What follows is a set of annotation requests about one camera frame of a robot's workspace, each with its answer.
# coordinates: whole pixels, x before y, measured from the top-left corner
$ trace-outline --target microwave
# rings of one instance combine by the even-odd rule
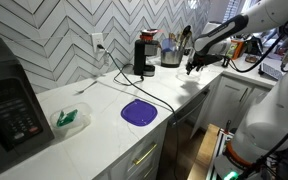
[[[46,148],[52,139],[23,67],[0,38],[0,172]]]

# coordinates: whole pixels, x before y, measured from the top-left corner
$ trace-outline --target white tile wall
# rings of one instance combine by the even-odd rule
[[[209,9],[210,0],[0,0],[0,37],[39,93],[115,69],[93,52],[94,32],[122,66],[140,30],[162,29],[161,40],[191,25],[194,39]]]

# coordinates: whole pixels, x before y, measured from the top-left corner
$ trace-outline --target kitchen counter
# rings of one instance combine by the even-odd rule
[[[149,62],[155,64],[155,76],[145,77],[144,82],[136,85],[166,101],[175,110],[184,107],[190,99],[220,74],[269,88],[276,83],[260,77],[257,74],[258,68],[246,74],[239,74],[230,67],[224,69],[217,63],[205,67],[200,72],[193,70],[191,75],[187,76],[186,58],[180,68],[163,68],[158,58],[151,59]],[[243,59],[235,62],[240,69],[246,69],[252,65]],[[276,60],[265,62],[279,66]],[[0,180],[92,179],[118,160],[160,123],[171,117],[172,113],[165,104],[134,87],[114,83],[113,78],[117,73],[118,71],[113,71],[99,77],[98,83],[83,94],[77,95],[76,90],[84,89],[94,79],[86,79],[38,94],[37,98],[48,120],[54,112],[84,102],[91,109],[91,124],[69,139],[61,142],[54,141],[47,149],[0,174]],[[127,76],[132,82],[140,80],[139,76],[130,74]],[[117,79],[127,83],[122,75]],[[137,98],[150,102],[158,111],[154,121],[144,127],[129,124],[120,116],[122,108]]]

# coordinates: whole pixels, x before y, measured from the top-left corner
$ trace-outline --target wall outlet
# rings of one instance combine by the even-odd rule
[[[98,44],[102,44],[102,46],[104,46],[103,34],[102,33],[93,33],[91,36],[92,36],[94,53],[104,52],[104,49],[99,49],[97,47]]]

